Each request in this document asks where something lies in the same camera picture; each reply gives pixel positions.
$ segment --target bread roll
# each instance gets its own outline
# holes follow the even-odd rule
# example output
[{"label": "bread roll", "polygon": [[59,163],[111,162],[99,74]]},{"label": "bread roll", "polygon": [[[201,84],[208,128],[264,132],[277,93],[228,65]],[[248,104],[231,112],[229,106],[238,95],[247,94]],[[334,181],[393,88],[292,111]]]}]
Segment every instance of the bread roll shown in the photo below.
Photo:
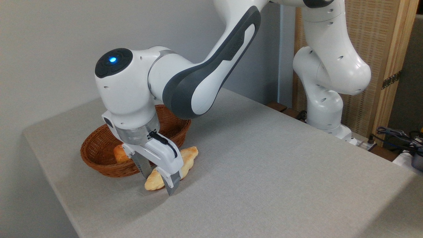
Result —
[{"label": "bread roll", "polygon": [[123,163],[128,161],[130,158],[126,155],[124,148],[122,145],[118,145],[113,149],[113,153],[115,154],[116,161],[118,163]]},{"label": "bread roll", "polygon": [[[184,165],[181,168],[181,172],[182,172],[181,179],[185,178],[185,176],[188,174],[188,171],[194,165],[194,159],[195,157],[197,157],[197,155],[198,155],[198,150],[197,150],[197,147],[195,146],[181,150],[182,160],[184,161]],[[152,173],[147,178],[147,181],[144,184],[145,189],[154,191],[154,190],[164,188],[164,186],[165,186],[165,183],[163,182],[162,176],[159,174],[159,172],[156,169],[153,169]]]}]

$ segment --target woven screen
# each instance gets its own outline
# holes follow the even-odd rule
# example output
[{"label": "woven screen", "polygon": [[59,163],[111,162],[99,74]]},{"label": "woven screen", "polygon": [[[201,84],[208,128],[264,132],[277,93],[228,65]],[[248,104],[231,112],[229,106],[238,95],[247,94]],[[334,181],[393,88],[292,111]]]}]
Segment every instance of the woven screen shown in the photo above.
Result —
[{"label": "woven screen", "polygon": [[[342,123],[353,132],[367,136],[372,130],[384,80],[387,58],[400,0],[346,0],[349,37],[361,58],[370,66],[368,88],[357,96],[342,95]],[[295,52],[306,46],[301,11],[297,9]],[[293,108],[306,110],[304,88],[294,75]]]}]

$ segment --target brown woven basket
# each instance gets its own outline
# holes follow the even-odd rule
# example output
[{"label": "brown woven basket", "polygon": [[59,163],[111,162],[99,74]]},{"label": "brown woven basket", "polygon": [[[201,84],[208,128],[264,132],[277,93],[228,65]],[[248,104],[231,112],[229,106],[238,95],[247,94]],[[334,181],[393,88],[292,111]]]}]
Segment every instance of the brown woven basket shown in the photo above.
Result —
[{"label": "brown woven basket", "polygon": [[[156,111],[160,122],[159,133],[181,147],[191,120],[177,118],[164,105],[156,105]],[[107,124],[104,124],[85,139],[81,146],[82,160],[91,168],[108,177],[126,177],[139,173],[140,171],[132,160],[124,163],[116,162],[113,149],[120,144],[122,142],[114,137]]]}]

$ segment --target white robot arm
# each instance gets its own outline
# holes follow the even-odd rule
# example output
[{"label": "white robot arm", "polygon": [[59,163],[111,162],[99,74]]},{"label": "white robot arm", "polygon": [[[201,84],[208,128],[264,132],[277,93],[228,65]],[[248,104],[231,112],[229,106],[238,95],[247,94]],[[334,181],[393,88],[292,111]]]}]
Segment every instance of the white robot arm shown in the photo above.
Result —
[{"label": "white robot arm", "polygon": [[154,98],[179,118],[206,113],[256,35],[267,2],[214,0],[226,30],[201,63],[161,46],[115,49],[97,62],[96,83],[108,110],[104,121],[145,177],[151,173],[148,160],[157,165],[169,195],[178,187],[183,160],[177,146],[158,133]]},{"label": "white robot arm", "polygon": [[307,123],[352,144],[351,130],[341,125],[342,98],[357,95],[371,79],[370,67],[360,58],[348,37],[344,0],[310,8],[302,0],[279,0],[301,7],[308,47],[294,57],[294,70],[307,95]]}]

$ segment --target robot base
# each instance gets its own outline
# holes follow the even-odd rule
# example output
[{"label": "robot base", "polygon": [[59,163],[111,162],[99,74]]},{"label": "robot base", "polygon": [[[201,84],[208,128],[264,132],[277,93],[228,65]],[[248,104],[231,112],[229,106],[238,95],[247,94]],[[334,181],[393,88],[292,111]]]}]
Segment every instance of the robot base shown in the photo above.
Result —
[{"label": "robot base", "polygon": [[344,125],[339,125],[335,129],[322,130],[322,131],[324,131],[328,134],[331,134],[333,136],[336,136],[339,139],[346,141],[350,144],[357,145],[357,140],[352,136],[351,130]]}]

